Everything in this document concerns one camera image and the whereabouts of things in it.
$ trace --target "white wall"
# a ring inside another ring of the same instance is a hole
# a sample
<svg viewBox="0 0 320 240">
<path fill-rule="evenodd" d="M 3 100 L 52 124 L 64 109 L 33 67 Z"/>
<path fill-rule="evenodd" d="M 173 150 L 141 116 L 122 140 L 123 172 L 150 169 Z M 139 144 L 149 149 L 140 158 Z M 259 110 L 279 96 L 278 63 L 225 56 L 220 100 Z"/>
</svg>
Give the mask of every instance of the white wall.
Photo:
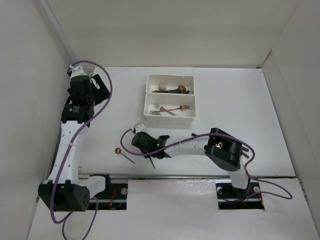
<svg viewBox="0 0 320 240">
<path fill-rule="evenodd" d="M 54 155 L 67 63 L 32 0 L 0 5 L 0 234 L 27 238 Z"/>
<path fill-rule="evenodd" d="M 48 0 L 78 59 L 260 67 L 299 0 Z"/>
<path fill-rule="evenodd" d="M 262 65 L 320 232 L 320 1 L 301 0 Z"/>
</svg>

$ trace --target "mounting slot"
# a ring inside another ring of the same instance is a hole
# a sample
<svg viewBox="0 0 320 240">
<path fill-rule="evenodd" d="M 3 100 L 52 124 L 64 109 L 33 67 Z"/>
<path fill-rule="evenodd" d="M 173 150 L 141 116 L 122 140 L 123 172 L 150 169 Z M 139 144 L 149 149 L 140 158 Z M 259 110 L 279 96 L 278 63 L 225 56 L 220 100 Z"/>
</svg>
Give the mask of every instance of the mounting slot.
<svg viewBox="0 0 320 240">
<path fill-rule="evenodd" d="M 218 179 L 215 181 L 215 189 L 220 210 L 265 209 L 261 194 L 250 197 L 245 201 L 237 201 L 244 199 L 246 196 L 255 193 L 256 191 L 260 192 L 260 185 L 257 181 L 251 181 L 249 188 L 243 190 L 233 187 L 230 179 Z"/>
<path fill-rule="evenodd" d="M 104 191 L 99 192 L 95 197 L 99 200 L 98 210 L 126 210 L 127 209 L 127 196 L 128 196 L 128 180 L 127 179 L 109 179 L 106 182 Z M 115 197 L 110 209 L 110 200 Z M 87 210 L 96 210 L 96 200 L 90 199 L 89 207 Z"/>
</svg>

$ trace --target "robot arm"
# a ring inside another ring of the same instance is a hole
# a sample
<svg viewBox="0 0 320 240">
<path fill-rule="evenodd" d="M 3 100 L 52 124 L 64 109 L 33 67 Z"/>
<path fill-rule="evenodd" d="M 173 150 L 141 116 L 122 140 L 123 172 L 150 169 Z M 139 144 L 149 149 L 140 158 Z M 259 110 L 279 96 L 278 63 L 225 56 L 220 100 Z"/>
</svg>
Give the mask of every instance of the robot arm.
<svg viewBox="0 0 320 240">
<path fill-rule="evenodd" d="M 158 139 L 155 139 L 148 134 L 143 125 L 142 127 L 140 124 L 137 126 L 134 128 L 135 135 L 131 144 L 140 149 L 143 154 L 154 152 L 190 137 L 162 135 Z M 230 136 L 219 128 L 212 128 L 211 133 Z M 163 159 L 180 155 L 207 156 L 219 168 L 228 172 L 234 188 L 243 190 L 248 188 L 249 178 L 242 159 L 242 145 L 234 140 L 217 136 L 200 137 L 168 147 L 161 152 L 151 155 L 151 157 Z"/>
<path fill-rule="evenodd" d="M 70 94 L 61 115 L 61 136 L 59 148 L 51 174 L 45 184 L 40 184 L 38 194 L 47 207 L 50 207 L 53 182 L 55 182 L 63 158 L 71 139 L 79 128 L 94 115 L 94 106 L 106 100 L 110 93 L 99 75 L 92 77 L 99 89 L 91 82 L 82 66 L 77 66 L 70 73 Z M 90 176 L 79 181 L 78 168 L 81 147 L 90 125 L 86 126 L 75 138 L 58 179 L 54 198 L 54 211 L 83 212 L 88 209 L 89 199 L 104 191 L 111 184 L 104 176 Z"/>
</svg>

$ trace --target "metal fork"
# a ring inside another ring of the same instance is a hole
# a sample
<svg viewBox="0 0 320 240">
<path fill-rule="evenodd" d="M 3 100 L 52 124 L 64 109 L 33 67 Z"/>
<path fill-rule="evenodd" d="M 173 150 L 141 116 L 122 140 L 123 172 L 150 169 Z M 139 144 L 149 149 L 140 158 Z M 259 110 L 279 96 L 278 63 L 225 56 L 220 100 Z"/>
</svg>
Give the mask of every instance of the metal fork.
<svg viewBox="0 0 320 240">
<path fill-rule="evenodd" d="M 173 112 L 168 111 L 167 109 L 165 109 L 163 106 L 160 106 L 157 102 L 154 104 L 154 106 L 159 109 L 160 111 L 163 112 L 168 112 L 169 114 L 173 115 L 173 116 L 177 116 L 177 114 L 174 114 Z"/>
<path fill-rule="evenodd" d="M 149 111 L 151 115 L 161 115 L 160 111 Z"/>
<path fill-rule="evenodd" d="M 166 109 L 165 111 L 174 111 L 174 110 L 190 110 L 191 107 L 189 105 L 181 105 L 180 107 L 177 107 L 177 108 L 172 108 L 172 109 Z"/>
</svg>

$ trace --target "white table surface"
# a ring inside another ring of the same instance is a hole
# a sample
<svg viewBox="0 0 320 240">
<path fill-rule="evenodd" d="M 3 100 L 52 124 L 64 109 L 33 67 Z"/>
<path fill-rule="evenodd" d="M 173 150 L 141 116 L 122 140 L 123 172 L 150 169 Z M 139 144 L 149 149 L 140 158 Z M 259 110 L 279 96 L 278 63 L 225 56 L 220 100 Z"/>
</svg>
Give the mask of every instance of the white table surface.
<svg viewBox="0 0 320 240">
<path fill-rule="evenodd" d="M 142 122 L 155 136 L 223 131 L 250 144 L 256 159 L 248 170 L 253 176 L 294 176 L 284 137 L 261 69 L 193 67 L 107 67 L 113 95 L 109 106 L 90 125 L 81 153 L 81 173 L 124 176 L 227 176 L 205 156 L 148 159 L 129 155 L 136 164 L 115 154 L 124 131 Z M 96 68 L 109 86 L 102 70 Z M 143 115 L 148 74 L 194 76 L 196 119 L 192 125 L 155 125 Z M 102 104 L 95 107 L 95 112 Z M 128 148 L 133 134 L 124 142 Z"/>
<path fill-rule="evenodd" d="M 265 210 L 219 210 L 215 181 L 130 180 L 127 210 L 100 210 L 87 240 L 319 240 L 297 179 L 273 179 L 292 200 L 262 194 Z M 270 184 L 262 191 L 283 195 Z M 85 235 L 94 211 L 74 213 L 66 223 L 69 240 Z M 55 214 L 62 219 L 66 214 Z M 40 200 L 28 240 L 62 240 Z"/>
</svg>

